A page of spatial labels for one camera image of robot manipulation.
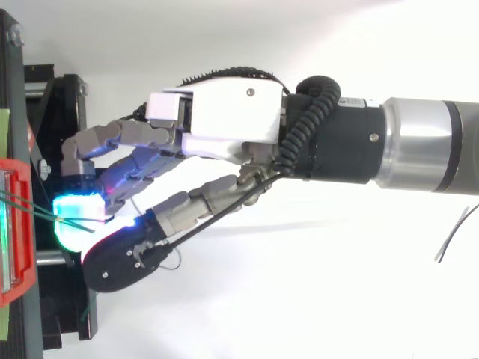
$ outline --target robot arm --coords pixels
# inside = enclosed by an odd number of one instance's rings
[[[376,105],[338,96],[338,107],[327,120],[318,121],[321,127],[316,132],[311,125],[320,112],[311,112],[317,104],[316,88],[282,96],[277,79],[243,78],[234,71],[230,74],[234,77],[220,75],[153,93],[145,114],[149,122],[113,121],[65,141],[61,166],[65,183],[77,191],[96,189],[106,201],[107,214],[114,214],[126,199],[187,156],[242,165],[238,177],[222,177],[180,192],[138,217],[134,226],[119,229],[85,251],[85,280],[92,289],[112,292],[141,280],[184,242],[160,244],[163,239],[194,227],[198,219],[218,218],[228,207],[238,210],[240,204],[235,203],[243,203],[245,194],[251,194],[245,205],[256,203],[278,178],[278,167],[272,165],[278,156],[286,158],[286,165],[294,159],[288,174],[292,178],[374,180],[382,188],[479,193],[475,158],[479,105],[394,98]],[[284,133],[297,135],[289,137],[286,149]],[[305,134],[304,146],[295,145]],[[119,144],[136,148],[95,183],[89,159]],[[296,157],[288,157],[295,151]]]

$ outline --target black cylindrical joint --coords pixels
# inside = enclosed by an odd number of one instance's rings
[[[306,95],[287,97],[287,130],[312,103]],[[295,178],[367,183],[381,165],[385,115],[381,107],[368,107],[362,99],[340,99],[339,106],[303,147]]]

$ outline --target black cable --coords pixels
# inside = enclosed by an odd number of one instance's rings
[[[338,107],[341,89],[336,81],[325,76],[312,76],[296,87],[296,92],[313,96],[313,104],[287,132],[279,147],[274,170],[292,175],[302,148],[316,133],[320,125]]]
[[[210,218],[209,220],[207,220],[206,222],[200,224],[199,226],[197,226],[195,229],[193,230],[190,230],[187,234],[185,234],[184,236],[180,237],[179,239],[177,239],[176,241],[174,241],[173,243],[170,244],[170,248],[176,248],[178,245],[181,245],[183,244],[184,242],[186,242],[188,239],[192,238],[194,235],[200,233],[202,230],[205,230],[206,228],[208,228],[209,226],[211,226],[212,224],[216,223],[217,221],[219,221],[220,219],[222,219],[223,217],[225,217],[227,214],[229,214],[230,212],[234,211],[237,207],[241,206],[242,204],[244,204],[249,198],[253,197],[255,194],[257,194],[259,191],[265,189],[266,187],[268,187],[269,185],[272,185],[274,182],[276,182],[277,180],[281,179],[281,178],[285,178],[287,175],[285,174],[276,174],[275,176],[267,179],[266,181],[260,183],[259,185],[257,185],[256,187],[254,187],[253,189],[247,191],[239,200],[236,200],[235,202],[233,202],[231,205],[229,205],[228,207],[226,207],[225,209],[223,209],[220,213],[218,213],[217,215],[214,215],[212,218]]]
[[[63,218],[66,221],[87,221],[87,222],[101,222],[105,223],[108,222],[109,220],[102,220],[102,219],[93,219],[93,218]]]
[[[255,69],[254,67],[231,67],[224,70],[213,70],[203,75],[190,77],[189,79],[184,79],[181,86],[187,86],[192,84],[197,84],[202,81],[211,80],[217,77],[244,77],[250,79],[266,79],[273,80],[283,86],[283,92],[289,95],[291,92],[287,87],[281,82],[276,76],[272,73],[266,71]]]
[[[445,241],[445,243],[444,243],[444,250],[442,251],[441,256],[440,256],[440,258],[438,259],[437,263],[442,262],[442,259],[444,258],[444,255],[445,255],[445,253],[446,253],[446,250],[448,249],[449,244],[451,243],[452,238],[453,238],[454,235],[456,234],[457,230],[459,229],[459,227],[461,227],[461,225],[464,223],[464,221],[465,221],[477,208],[479,208],[479,204],[478,204],[476,207],[474,207],[473,209],[471,209],[471,210],[469,211],[469,213],[464,216],[463,219],[461,219],[459,222],[457,222],[456,226],[454,227],[454,229],[452,230],[451,234],[449,235],[449,237],[446,239],[446,241]]]
[[[147,115],[147,103],[145,102],[143,105],[141,105],[136,110],[134,110],[132,114],[119,118],[118,121],[135,120],[140,122],[148,122],[146,115]]]

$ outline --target green wire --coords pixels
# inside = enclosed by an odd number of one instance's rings
[[[87,228],[87,227],[84,227],[82,226],[81,224],[77,224],[75,222],[70,222],[70,221],[65,221],[63,218],[61,217],[58,217],[56,215],[50,215],[50,214],[45,214],[45,213],[39,213],[39,212],[35,212],[35,211],[31,211],[29,209],[26,209],[24,206],[20,206],[19,204],[15,203],[15,202],[12,202],[10,200],[7,200],[6,198],[4,197],[0,197],[0,200],[5,202],[6,204],[8,204],[9,206],[12,206],[14,208],[17,208],[17,209],[20,209],[21,211],[25,212],[25,213],[29,213],[31,215],[34,215],[38,218],[42,218],[42,219],[46,219],[47,221],[51,221],[51,222],[59,222],[59,223],[62,223],[62,224],[66,224],[67,226],[71,226],[71,227],[75,227],[76,229],[78,230],[84,230],[85,232],[89,232],[89,233],[93,233],[94,230],[91,230],[90,228]]]
[[[55,215],[52,212],[44,209],[42,206],[38,206],[37,204],[35,204],[35,203],[33,203],[29,200],[26,200],[23,197],[17,196],[16,194],[13,194],[13,193],[10,193],[10,192],[7,192],[7,191],[2,191],[1,189],[0,189],[0,193],[4,194],[5,196],[8,196],[8,197],[16,198],[17,200],[21,200],[23,203],[27,203],[30,206],[38,209],[39,211],[41,211],[43,213],[46,213],[47,215],[51,215],[51,216],[55,217]]]
[[[32,206],[32,207],[34,207],[34,208],[40,210],[41,212],[46,213],[47,215],[52,216],[52,217],[53,217],[53,221],[58,221],[58,216],[57,216],[57,215],[55,215],[53,212],[50,212],[50,211],[47,210],[47,209],[44,209],[42,206],[38,206],[37,204],[35,204],[35,203],[33,203],[33,202],[29,201],[29,200],[26,200],[26,199],[23,198],[23,197],[17,196],[16,194],[13,194],[13,193],[10,193],[10,192],[7,192],[7,191],[3,191],[3,190],[1,190],[1,189],[0,189],[0,193],[3,194],[4,196],[8,196],[8,197],[16,198],[17,200],[21,200],[23,203],[27,203],[27,204],[29,204],[30,206]],[[89,229],[89,228],[83,227],[81,224],[77,224],[77,223],[71,221],[69,218],[63,218],[63,221],[60,221],[60,222],[61,222],[61,223],[65,223],[65,224],[68,223],[71,227],[76,227],[76,228],[81,229],[81,230],[88,230],[88,232],[90,232],[90,229]]]

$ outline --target green light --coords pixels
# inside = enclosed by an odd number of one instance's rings
[[[10,191],[10,171],[0,171],[0,189]],[[1,292],[6,293],[15,282],[15,263],[13,258],[13,231],[12,209],[3,200],[0,200],[0,263],[1,263]]]
[[[99,194],[88,196],[69,194],[53,200],[53,213],[62,218],[88,218],[104,221],[105,201]],[[103,226],[102,222],[77,220],[75,222],[92,230],[97,230]],[[61,245],[73,252],[82,251],[91,242],[90,233],[61,222],[55,222],[55,234]]]

